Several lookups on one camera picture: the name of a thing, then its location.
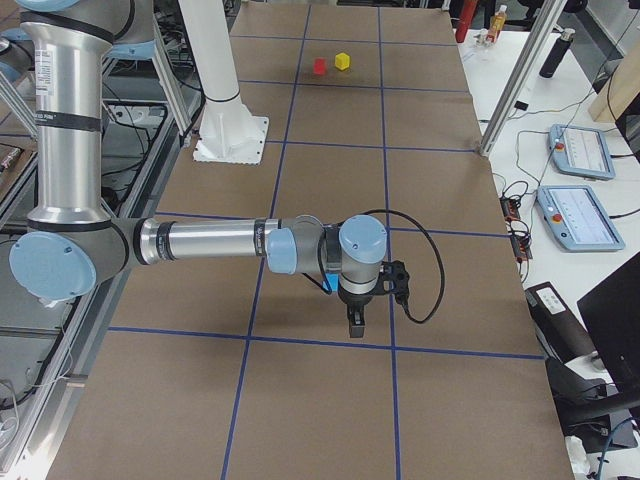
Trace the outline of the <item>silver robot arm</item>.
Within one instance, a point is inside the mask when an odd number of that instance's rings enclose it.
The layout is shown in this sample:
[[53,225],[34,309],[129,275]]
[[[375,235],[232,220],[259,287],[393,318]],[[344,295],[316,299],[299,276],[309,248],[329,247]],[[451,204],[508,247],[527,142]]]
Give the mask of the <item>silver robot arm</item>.
[[160,222],[119,219],[101,203],[102,64],[112,50],[157,45],[149,1],[25,1],[33,41],[38,202],[11,248],[15,280],[32,295],[64,301],[137,265],[256,256],[280,274],[336,275],[349,334],[364,334],[365,305],[382,280],[386,230],[368,215],[324,225],[293,219]]

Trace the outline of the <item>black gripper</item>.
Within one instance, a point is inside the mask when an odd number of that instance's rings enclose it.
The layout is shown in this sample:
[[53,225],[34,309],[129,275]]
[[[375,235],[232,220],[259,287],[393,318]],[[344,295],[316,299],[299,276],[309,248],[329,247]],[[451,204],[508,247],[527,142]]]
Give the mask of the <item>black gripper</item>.
[[373,299],[373,295],[370,293],[356,294],[340,287],[338,290],[338,296],[347,308],[349,337],[363,338],[366,328],[364,311],[365,307]]

